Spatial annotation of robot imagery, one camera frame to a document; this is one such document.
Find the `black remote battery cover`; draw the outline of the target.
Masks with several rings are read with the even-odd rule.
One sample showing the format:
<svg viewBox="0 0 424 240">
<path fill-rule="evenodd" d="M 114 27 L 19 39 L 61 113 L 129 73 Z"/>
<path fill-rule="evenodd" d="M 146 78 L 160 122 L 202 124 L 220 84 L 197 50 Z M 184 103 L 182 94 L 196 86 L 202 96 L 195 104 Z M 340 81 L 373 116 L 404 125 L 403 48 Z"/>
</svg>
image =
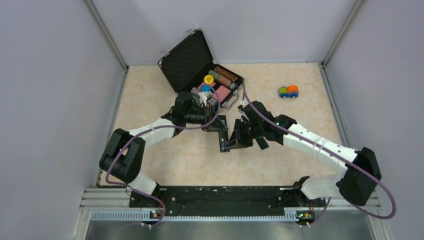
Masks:
<svg viewBox="0 0 424 240">
<path fill-rule="evenodd" d="M 257 137 L 255 140 L 261 150 L 265 150 L 269 147 L 267 141 L 263 137 Z"/>
</svg>

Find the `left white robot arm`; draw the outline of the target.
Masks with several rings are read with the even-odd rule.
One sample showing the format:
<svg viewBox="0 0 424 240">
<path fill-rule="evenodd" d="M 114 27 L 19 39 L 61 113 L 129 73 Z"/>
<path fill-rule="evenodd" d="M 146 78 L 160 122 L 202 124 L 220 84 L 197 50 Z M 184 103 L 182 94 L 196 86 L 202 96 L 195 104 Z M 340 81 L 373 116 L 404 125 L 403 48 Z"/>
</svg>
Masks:
<svg viewBox="0 0 424 240">
<path fill-rule="evenodd" d="M 218 118 L 221 103 L 210 102 L 212 96 L 212 93 L 200 93 L 197 99 L 191 92 L 179 93 L 170 110 L 153 123 L 132 130 L 116 129 L 99 160 L 99 168 L 107 176 L 113 176 L 121 184 L 141 192 L 141 200 L 147 206 L 156 206 L 161 194 L 155 190 L 157 182 L 142 171 L 145 149 L 173 138 L 183 130 L 225 130 Z"/>
</svg>

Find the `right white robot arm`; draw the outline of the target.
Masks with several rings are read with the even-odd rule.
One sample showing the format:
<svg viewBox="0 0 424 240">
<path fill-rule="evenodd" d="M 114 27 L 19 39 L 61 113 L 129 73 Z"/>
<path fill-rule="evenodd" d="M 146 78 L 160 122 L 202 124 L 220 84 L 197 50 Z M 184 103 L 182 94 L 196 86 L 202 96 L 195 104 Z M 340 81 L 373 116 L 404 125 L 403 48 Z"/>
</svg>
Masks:
<svg viewBox="0 0 424 240">
<path fill-rule="evenodd" d="M 241 117 L 227 143 L 229 149 L 249 148 L 256 141 L 264 150 L 269 142 L 301 151 L 334 171 L 334 175 L 304 176 L 295 183 L 293 200 L 307 206 L 317 198 L 342 197 L 356 206 L 365 206 L 377 183 L 369 176 L 382 178 L 376 154 L 334 143 L 308 130 L 295 119 L 284 114 L 273 116 L 259 101 L 240 105 Z"/>
</svg>

